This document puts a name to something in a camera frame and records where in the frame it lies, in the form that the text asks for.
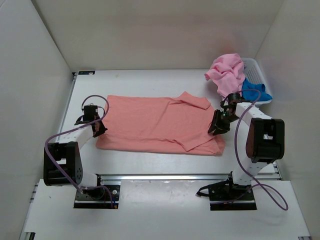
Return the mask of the salmon pink t shirt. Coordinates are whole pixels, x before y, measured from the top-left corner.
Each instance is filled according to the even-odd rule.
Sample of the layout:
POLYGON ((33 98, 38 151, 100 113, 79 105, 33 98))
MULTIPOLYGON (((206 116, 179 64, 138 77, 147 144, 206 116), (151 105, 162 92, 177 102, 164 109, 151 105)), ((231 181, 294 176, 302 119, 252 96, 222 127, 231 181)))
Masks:
POLYGON ((103 150, 221 156, 222 136, 208 133, 214 108, 205 97, 110 95, 103 119, 107 132, 96 147, 103 150))

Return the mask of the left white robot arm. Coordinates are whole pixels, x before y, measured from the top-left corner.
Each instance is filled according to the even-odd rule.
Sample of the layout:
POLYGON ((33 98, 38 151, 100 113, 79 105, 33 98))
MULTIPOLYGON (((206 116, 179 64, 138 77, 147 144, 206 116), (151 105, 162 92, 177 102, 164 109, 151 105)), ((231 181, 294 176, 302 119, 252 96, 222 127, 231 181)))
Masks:
POLYGON ((47 186, 73 185, 79 192, 87 192, 93 199, 104 195, 101 177, 83 170, 80 149, 93 138, 108 129, 100 120, 99 106, 85 105, 71 132, 65 133, 58 142, 44 147, 43 181, 47 186))

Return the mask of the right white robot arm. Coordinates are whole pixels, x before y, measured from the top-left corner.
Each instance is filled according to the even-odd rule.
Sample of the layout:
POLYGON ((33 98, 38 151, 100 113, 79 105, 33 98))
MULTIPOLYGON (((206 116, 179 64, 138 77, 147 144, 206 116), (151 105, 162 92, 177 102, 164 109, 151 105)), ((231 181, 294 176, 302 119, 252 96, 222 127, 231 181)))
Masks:
POLYGON ((224 181, 224 195, 236 200, 246 191, 254 177, 266 166, 282 159, 285 153, 285 123, 272 118, 256 107, 255 102, 245 100, 240 93, 230 93, 220 102, 221 109, 215 110, 208 133, 222 135, 237 122, 234 133, 234 150, 239 168, 230 172, 224 181), (246 157, 240 160, 238 154, 238 130, 240 123, 249 127, 245 143, 246 157))

